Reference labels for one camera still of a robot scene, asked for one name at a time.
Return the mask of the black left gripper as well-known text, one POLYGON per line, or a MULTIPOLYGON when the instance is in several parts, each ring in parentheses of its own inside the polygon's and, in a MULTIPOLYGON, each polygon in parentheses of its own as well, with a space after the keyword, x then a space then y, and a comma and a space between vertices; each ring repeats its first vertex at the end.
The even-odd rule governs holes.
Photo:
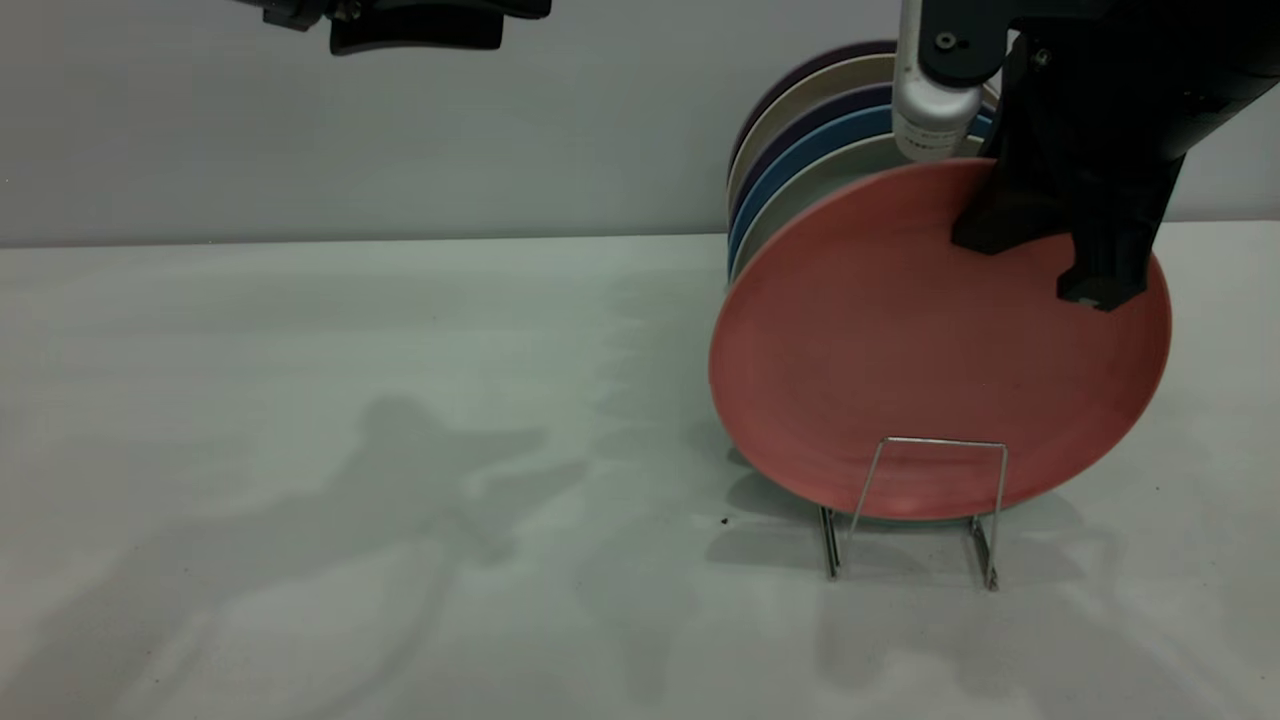
POLYGON ((320 20, 332 20, 333 56, 412 47, 497 50, 503 40, 504 17, 543 19, 552 10, 550 0, 361 1, 360 17, 346 20, 347 1, 246 0, 239 4, 260 10, 264 23, 285 29, 308 31, 320 20), (442 8, 466 10, 403 10, 442 8))

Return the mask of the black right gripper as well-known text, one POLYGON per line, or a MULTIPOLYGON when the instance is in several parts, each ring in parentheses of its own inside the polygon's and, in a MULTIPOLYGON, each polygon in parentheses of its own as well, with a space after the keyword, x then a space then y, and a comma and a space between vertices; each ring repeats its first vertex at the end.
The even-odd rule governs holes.
POLYGON ((1164 220, 1187 154, 1215 128, 1215 79, 1204 45, 1172 35, 1023 35, 995 167, 952 245, 993 256, 1073 232, 1059 299, 1114 311, 1144 293, 1151 237, 1124 234, 1164 220))

